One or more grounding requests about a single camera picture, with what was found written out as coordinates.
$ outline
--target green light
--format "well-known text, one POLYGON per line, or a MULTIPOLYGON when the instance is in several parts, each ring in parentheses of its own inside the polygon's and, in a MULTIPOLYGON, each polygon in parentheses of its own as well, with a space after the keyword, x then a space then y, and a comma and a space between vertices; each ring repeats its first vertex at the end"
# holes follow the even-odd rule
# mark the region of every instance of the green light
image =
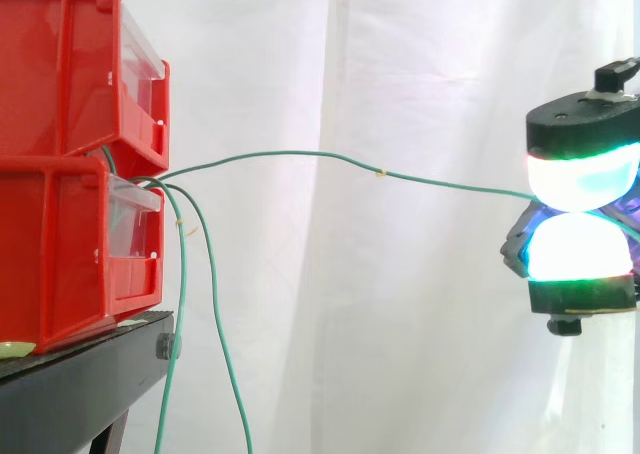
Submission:
POLYGON ((584 213, 547 219, 534 231, 527 249, 529 278, 534 281, 616 277, 633 267, 618 226, 584 213))
POLYGON ((529 184, 538 199, 554 209, 590 211, 615 201, 631 188, 639 161, 640 143, 567 161, 529 156, 529 184))

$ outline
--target led light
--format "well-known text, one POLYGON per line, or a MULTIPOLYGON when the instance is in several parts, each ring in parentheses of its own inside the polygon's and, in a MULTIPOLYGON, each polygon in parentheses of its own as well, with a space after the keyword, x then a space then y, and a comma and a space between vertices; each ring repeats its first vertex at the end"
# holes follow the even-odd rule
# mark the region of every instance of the led light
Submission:
POLYGON ((590 211, 623 196, 633 185, 639 162, 640 143, 567 161, 529 156, 529 184, 549 207, 590 211))
POLYGON ((527 249, 529 278, 535 281, 616 277, 633 267, 620 228, 584 213, 547 219, 533 232, 527 249))

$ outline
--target white curtain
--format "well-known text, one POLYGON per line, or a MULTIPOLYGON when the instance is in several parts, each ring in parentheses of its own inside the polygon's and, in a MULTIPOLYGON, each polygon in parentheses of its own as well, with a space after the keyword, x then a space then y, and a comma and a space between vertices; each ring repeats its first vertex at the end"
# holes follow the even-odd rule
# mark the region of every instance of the white curtain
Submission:
MULTIPOLYGON (((322 149, 526 191, 527 111, 633 54, 633 0, 124 1, 172 66, 173 169, 322 149)), ((213 231, 256 454, 633 452, 635 318, 546 331, 498 252, 524 201, 283 157, 176 182, 213 231)), ((188 244, 164 452, 241 454, 201 232, 188 244)), ((152 452, 161 391, 124 454, 152 452)))

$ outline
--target green wire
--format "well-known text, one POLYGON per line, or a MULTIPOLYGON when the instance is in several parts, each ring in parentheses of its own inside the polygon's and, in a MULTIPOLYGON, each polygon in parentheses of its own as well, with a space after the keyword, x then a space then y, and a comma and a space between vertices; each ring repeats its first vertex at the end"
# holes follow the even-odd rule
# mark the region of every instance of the green wire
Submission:
POLYGON ((244 428, 244 437, 247 443, 247 452, 249 454, 253 454, 253 442, 251 441, 251 431, 249 429, 249 421, 247 420, 247 413, 244 408, 244 404, 242 403, 242 398, 240 396, 240 389, 238 388, 238 381, 236 379, 236 374, 233 369, 233 363, 231 362, 231 353, 229 352, 229 347, 227 345, 227 339, 224 335, 224 330, 222 329, 222 318, 220 316, 220 305, 218 300, 218 276, 216 273, 216 263, 213 258, 213 244, 211 243, 211 236, 209 235, 209 228, 207 226, 207 221, 204 218, 204 214, 202 214, 202 210, 196 200, 189 194, 187 191, 182 189, 181 187, 175 186, 173 184, 167 184, 169 189, 174 189, 180 192, 184 197, 186 197, 193 208, 198 214, 198 218, 200 219, 200 224, 202 224, 202 230, 204 232, 204 238, 207 243, 207 252, 209 253, 209 265, 211 267, 211 289, 213 292, 213 315, 216 320, 216 329, 218 330, 218 338, 220 339, 220 345, 222 346, 222 353, 224 354, 224 360, 227 365, 227 371, 229 372, 229 379, 231 381, 231 387, 233 388, 233 395, 236 398, 236 404, 238 405, 238 411, 240 412, 240 417, 242 418, 242 427, 244 428))
POLYGON ((589 211, 587 212, 587 214, 591 214, 592 216, 599 217, 600 219, 604 219, 605 221, 609 221, 612 224, 615 224, 624 232, 626 232, 629 235, 629 237, 631 237, 634 241, 640 244, 640 233, 637 233, 631 227, 627 226, 625 223, 620 222, 617 219, 613 219, 612 217, 609 217, 600 211, 589 211))
POLYGON ((111 155, 111 151, 109 150, 109 148, 107 146, 102 146, 102 152, 104 153, 104 157, 107 158, 107 162, 109 163, 109 170, 111 171, 111 174, 117 176, 118 175, 118 170, 116 169, 116 163, 113 160, 113 156, 111 155))
POLYGON ((380 169, 379 167, 370 166, 369 164, 365 164, 364 162, 356 161, 347 156, 343 156, 341 154, 334 154, 333 152, 324 152, 324 151, 260 151, 260 152, 252 152, 249 154, 241 154, 239 156, 227 157, 226 159, 222 159, 216 162, 209 162, 207 164, 200 164, 198 166, 187 167, 185 169, 180 169, 176 172, 171 172, 169 174, 165 174, 164 176, 160 176, 158 179, 161 181, 165 179, 169 179, 174 176, 179 176, 180 174, 186 174, 188 172, 199 171, 201 169, 209 169, 211 167, 221 166, 222 164, 227 164, 228 162, 240 161, 242 159, 249 159, 252 157, 265 157, 265 156, 313 156, 313 157, 329 157, 332 159, 338 159, 340 161, 348 162, 349 164, 353 164, 354 166, 360 167, 362 169, 366 169, 367 171, 375 172, 376 174, 380 174, 383 176, 395 177, 397 179, 403 179, 405 181, 413 181, 420 182, 422 184, 430 184, 432 186, 441 186, 441 187, 449 187, 451 189, 462 189, 464 191, 474 191, 474 192, 486 192, 489 194, 502 194, 505 196, 513 196, 519 197, 522 199, 529 199, 531 201, 537 200, 534 196, 530 194, 524 194, 522 192, 516 191, 508 191, 505 189, 491 189, 488 187, 476 187, 476 186, 467 186, 465 184, 454 184, 451 182, 444 181, 434 181, 432 179, 425 179, 423 177, 416 176, 408 176, 406 174, 399 174, 397 172, 386 171, 384 169, 380 169))
POLYGON ((182 213, 169 188, 162 182, 152 177, 136 177, 131 182, 147 181, 164 191, 171 202, 171 206, 176 213, 178 224, 178 235, 180 237, 180 299, 178 301, 178 316, 176 318, 175 337, 173 348, 171 349, 171 358, 169 360, 169 369, 167 370, 167 380, 164 383, 164 393, 162 395, 162 407, 160 408, 160 419, 158 420, 158 431, 156 433, 155 454, 160 454, 162 450, 162 438, 164 436, 164 426, 167 418, 167 408, 169 406, 169 396, 171 395, 171 386, 173 384, 173 373, 176 367, 176 359, 178 358, 178 350, 182 340, 182 321, 184 318, 184 306, 187 294, 187 248, 184 235, 184 227, 182 225, 182 213))
MULTIPOLYGON (((481 192, 481 193, 488 193, 488 194, 499 194, 499 195, 506 195, 506 196, 511 196, 511 197, 517 197, 517 198, 521 198, 521 199, 527 199, 527 200, 531 200, 531 201, 536 201, 539 202, 538 199, 530 194, 525 194, 522 192, 517 192, 517 191, 511 191, 511 190, 506 190, 506 189, 493 189, 493 188, 487 188, 487 187, 478 187, 478 186, 469 186, 469 185, 465 185, 465 184, 455 184, 455 183, 451 183, 451 182, 445 182, 445 181, 436 181, 433 179, 426 179, 426 178, 422 178, 422 177, 416 177, 416 176, 409 176, 406 174, 400 174, 397 172, 393 172, 393 171, 387 171, 378 167, 374 167, 371 166, 369 164, 365 164, 363 162, 357 161, 355 159, 352 159, 350 157, 347 156, 343 156, 340 154, 335 154, 332 152, 324 152, 324 151, 304 151, 304 150, 282 150, 282 151, 260 151, 260 152, 252 152, 252 153, 248 153, 248 154, 241 154, 238 156, 232 156, 232 157, 228 157, 225 159, 221 159, 219 161, 215 161, 215 162, 210 162, 210 163, 206 163, 206 164, 200 164, 197 166, 192 166, 192 167, 187 167, 185 169, 180 169, 178 171, 169 173, 169 174, 165 174, 164 176, 161 176, 158 178, 159 181, 163 181, 175 176, 179 176, 181 174, 186 174, 189 172, 194 172, 194 171, 199 171, 202 169, 209 169, 212 167, 217 167, 217 166, 221 166, 223 164, 227 164, 229 162, 234 162, 234 161, 239 161, 242 159, 250 159, 250 158, 254 158, 254 157, 267 157, 267 156, 312 156, 312 157, 326 157, 326 158, 331 158, 331 159, 338 159, 344 162, 347 162, 349 164, 352 164, 354 166, 360 167, 362 169, 374 172, 376 174, 379 174, 381 176, 388 176, 388 177, 395 177, 397 179, 402 179, 405 181, 412 181, 412 182, 418 182, 418 183, 422 183, 422 184, 429 184, 429 185, 433 185, 433 186, 440 186, 440 187, 447 187, 447 188, 451 188, 451 189, 460 189, 460 190, 465 190, 465 191, 472 191, 472 192, 481 192)), ((227 341, 224 335, 224 331, 222 329, 222 323, 221 323, 221 317, 220 317, 220 308, 219 308, 219 304, 218 304, 218 295, 217 295, 217 275, 216 275, 216 268, 215 268, 215 261, 214 261, 214 257, 213 257, 213 248, 212 248, 212 244, 211 244, 211 239, 210 239, 210 235, 209 235, 209 230, 206 224, 206 220, 204 218, 204 215, 202 214, 202 211, 200 210, 198 204, 196 203, 195 199, 193 199, 193 197, 191 195, 189 195, 184 189, 175 186, 175 185, 164 185, 161 182, 159 182, 158 180, 155 180, 153 178, 143 178, 143 177, 139 177, 136 179, 132 179, 132 182, 136 182, 136 181, 149 181, 154 183, 155 185, 159 185, 160 187, 162 187, 162 189, 167 193, 167 197, 169 197, 169 199, 171 200, 172 205, 174 205, 174 209, 176 210, 176 216, 178 216, 178 218, 180 218, 180 214, 179 214, 179 210, 177 209, 177 206, 175 205, 175 201, 170 197, 167 188, 170 189, 175 189, 177 191, 179 191, 180 193, 182 193, 188 200, 189 202, 191 202, 191 204, 193 205, 198 218, 200 219, 200 222, 202 224, 202 228, 204 231, 204 235, 205 235, 205 240, 207 243, 207 251, 209 253, 209 262, 211 265, 211 283, 212 283, 212 288, 213 288, 213 308, 214 308, 214 317, 216 320, 216 328, 218 330, 218 336, 220 338, 220 344, 222 345, 222 351, 225 357, 225 362, 227 365, 227 371, 229 372, 229 378, 231 381, 231 385, 233 387, 233 393, 235 395, 236 398, 236 403, 238 405, 238 411, 240 412, 240 416, 242 418, 242 424, 244 427, 244 433, 245 433, 245 439, 247 442, 247 450, 249 454, 253 453, 253 446, 252 446, 252 441, 251 441, 251 433, 249 430, 249 423, 247 420, 247 416, 246 416, 246 412, 245 412, 245 408, 244 405, 242 403, 242 399, 240 397, 240 391, 238 388, 238 384, 237 384, 237 379, 235 376, 235 372, 233 369, 233 364, 231 362, 231 355, 229 353, 229 348, 227 345, 227 341)), ((634 231, 633 229, 631 229, 629 226, 618 222, 615 219, 612 219, 598 211, 591 211, 590 214, 596 216, 596 217, 600 217, 603 219, 606 219, 609 222, 613 222, 614 224, 616 224, 618 227, 620 227, 621 229, 623 229, 630 237, 632 237, 633 239, 635 239, 637 242, 640 243, 640 234, 637 233, 636 231, 634 231)), ((184 233, 182 231, 182 224, 179 224, 179 229, 180 229, 180 235, 181 235, 181 250, 184 251, 184 233)), ((183 274, 185 276, 185 279, 183 280, 183 283, 186 285, 186 258, 184 258, 183 256, 183 274)), ((181 328, 182 328, 182 309, 184 309, 184 298, 183 298, 183 291, 182 291, 182 284, 181 284, 181 294, 180 294, 180 304, 179 304, 179 311, 178 311, 178 321, 176 322, 176 338, 178 338, 180 332, 181 332, 181 328)), ((160 414, 160 421, 159 421, 159 425, 158 425, 158 434, 157 434, 157 438, 156 438, 156 450, 155 450, 155 454, 159 454, 160 452, 160 445, 162 442, 162 435, 164 432, 164 420, 165 420, 165 416, 166 416, 166 407, 167 407, 167 403, 168 403, 168 398, 169 398, 169 394, 171 391, 171 380, 173 377, 173 368, 174 368, 174 364, 175 364, 175 354, 176 349, 174 348, 174 350, 172 351, 172 358, 171 358, 171 362, 169 364, 169 372, 167 373, 167 381, 165 383, 165 392, 164 392, 164 397, 162 399, 162 410, 161 410, 161 414, 160 414)))

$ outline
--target black table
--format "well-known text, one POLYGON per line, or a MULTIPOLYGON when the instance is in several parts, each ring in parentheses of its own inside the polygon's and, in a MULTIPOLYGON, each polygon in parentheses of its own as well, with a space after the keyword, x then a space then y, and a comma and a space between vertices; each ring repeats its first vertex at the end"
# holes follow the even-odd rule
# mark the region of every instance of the black table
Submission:
POLYGON ((129 407, 168 368, 171 312, 41 356, 0 361, 0 453, 120 450, 129 407))

